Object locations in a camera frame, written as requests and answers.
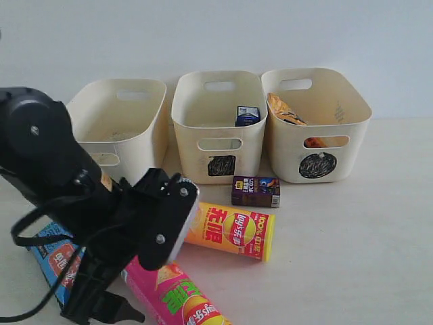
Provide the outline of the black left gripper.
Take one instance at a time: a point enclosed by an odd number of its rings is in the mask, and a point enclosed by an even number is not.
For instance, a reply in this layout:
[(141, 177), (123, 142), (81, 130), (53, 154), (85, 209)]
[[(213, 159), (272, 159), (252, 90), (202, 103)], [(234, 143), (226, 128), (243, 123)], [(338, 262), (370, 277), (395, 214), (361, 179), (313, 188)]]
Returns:
[(145, 322), (145, 315), (122, 296), (108, 291), (121, 271), (138, 257), (139, 240), (146, 220), (143, 190), (122, 179), (120, 200), (108, 225), (98, 226), (99, 234), (84, 243), (86, 248), (62, 316), (75, 324), (97, 320), (104, 324), (121, 321)]

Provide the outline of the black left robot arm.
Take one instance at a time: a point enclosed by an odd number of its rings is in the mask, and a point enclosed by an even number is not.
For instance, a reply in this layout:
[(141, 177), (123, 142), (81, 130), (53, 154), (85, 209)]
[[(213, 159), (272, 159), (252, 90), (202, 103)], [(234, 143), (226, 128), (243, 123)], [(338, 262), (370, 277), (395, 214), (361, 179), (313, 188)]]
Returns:
[(151, 168), (135, 184), (114, 181), (75, 140), (63, 103), (10, 87), (1, 90), (1, 176), (34, 205), (12, 239), (37, 258), (62, 316), (142, 323), (144, 315), (108, 289), (137, 255), (167, 174)]

